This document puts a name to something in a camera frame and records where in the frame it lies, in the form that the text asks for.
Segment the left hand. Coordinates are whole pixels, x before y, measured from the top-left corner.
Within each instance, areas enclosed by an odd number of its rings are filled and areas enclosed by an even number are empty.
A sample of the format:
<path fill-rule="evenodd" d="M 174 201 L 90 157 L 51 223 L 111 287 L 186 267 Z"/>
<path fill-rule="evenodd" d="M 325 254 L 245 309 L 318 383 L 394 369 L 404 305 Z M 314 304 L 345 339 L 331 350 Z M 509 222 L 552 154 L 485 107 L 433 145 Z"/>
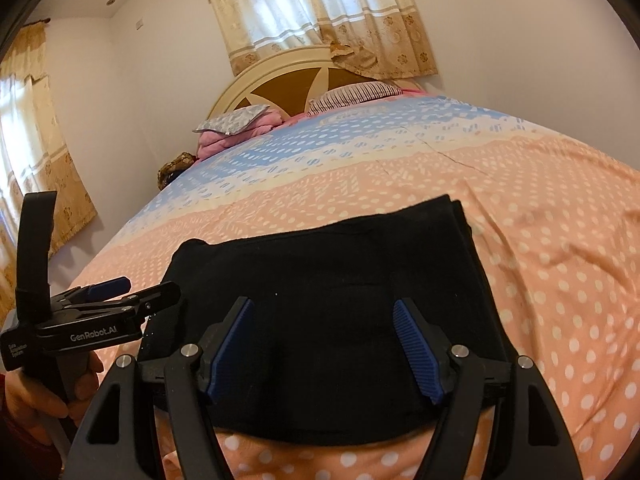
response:
<path fill-rule="evenodd" d="M 69 417 L 78 425 L 99 389 L 98 374 L 103 372 L 103 363 L 96 352 L 78 353 L 76 358 L 80 361 L 81 375 L 77 376 L 69 401 L 61 400 L 43 384 L 27 377 L 22 370 L 12 370 L 6 374 L 4 400 L 9 415 L 17 426 L 40 444 L 52 444 L 41 422 L 41 415 L 56 419 Z"/>

